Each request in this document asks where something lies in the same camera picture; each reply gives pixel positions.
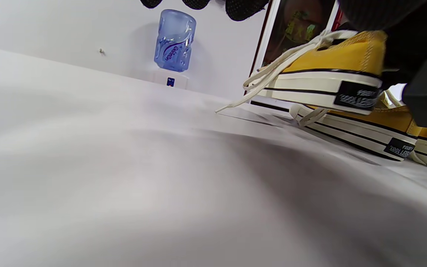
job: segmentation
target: shoe label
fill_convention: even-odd
[[[414,149],[415,145],[393,137],[383,151],[404,159],[407,158]]]
[[[334,104],[363,110],[373,110],[378,101],[379,94],[380,89],[373,86],[342,81]]]

